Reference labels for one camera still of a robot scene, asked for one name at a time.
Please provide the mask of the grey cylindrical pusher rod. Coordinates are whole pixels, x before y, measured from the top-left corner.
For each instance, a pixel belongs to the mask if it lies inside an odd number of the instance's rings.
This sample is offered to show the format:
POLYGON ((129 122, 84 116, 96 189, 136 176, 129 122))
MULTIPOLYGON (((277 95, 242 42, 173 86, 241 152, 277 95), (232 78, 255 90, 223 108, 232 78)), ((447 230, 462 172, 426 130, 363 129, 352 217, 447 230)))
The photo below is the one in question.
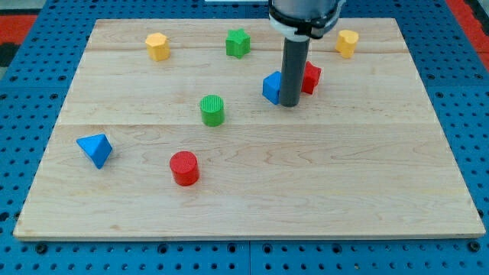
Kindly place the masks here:
POLYGON ((279 93, 282 106, 293 107, 300 101, 308 51, 309 39, 300 42, 284 39, 279 93))

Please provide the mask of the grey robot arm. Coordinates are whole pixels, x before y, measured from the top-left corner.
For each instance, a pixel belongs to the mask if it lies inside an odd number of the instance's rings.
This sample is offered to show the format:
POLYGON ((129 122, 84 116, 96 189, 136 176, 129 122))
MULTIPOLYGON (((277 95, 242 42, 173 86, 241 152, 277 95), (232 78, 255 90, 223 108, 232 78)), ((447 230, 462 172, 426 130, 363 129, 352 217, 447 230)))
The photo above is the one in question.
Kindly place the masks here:
POLYGON ((309 42, 321 39, 337 23, 345 0, 269 0, 270 25, 284 36, 279 103, 300 101, 309 42))

